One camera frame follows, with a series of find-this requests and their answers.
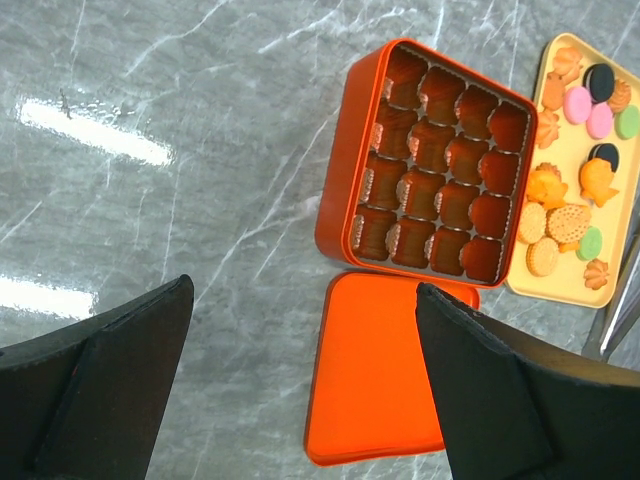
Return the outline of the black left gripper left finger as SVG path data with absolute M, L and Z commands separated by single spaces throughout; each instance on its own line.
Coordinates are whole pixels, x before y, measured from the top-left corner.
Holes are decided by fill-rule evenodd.
M 194 284 L 182 275 L 2 348 L 2 478 L 144 478 L 193 304 Z

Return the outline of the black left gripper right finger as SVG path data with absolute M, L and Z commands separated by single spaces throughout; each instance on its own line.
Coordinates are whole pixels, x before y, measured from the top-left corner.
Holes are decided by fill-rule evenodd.
M 636 479 L 639 374 L 417 288 L 416 321 L 455 479 Z

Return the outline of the metal tongs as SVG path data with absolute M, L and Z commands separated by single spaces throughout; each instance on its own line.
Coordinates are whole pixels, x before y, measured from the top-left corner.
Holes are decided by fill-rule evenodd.
M 635 202 L 630 226 L 613 297 L 596 313 L 581 351 L 583 356 L 604 363 L 639 321 L 639 201 Z

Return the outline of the orange fish shaped cookie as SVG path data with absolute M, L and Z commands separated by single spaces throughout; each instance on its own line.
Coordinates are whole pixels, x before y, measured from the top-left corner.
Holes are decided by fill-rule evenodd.
M 588 160 L 579 173 L 581 197 L 592 200 L 597 207 L 602 208 L 619 194 L 619 191 L 611 186 L 613 179 L 614 172 L 607 160 L 599 157 Z

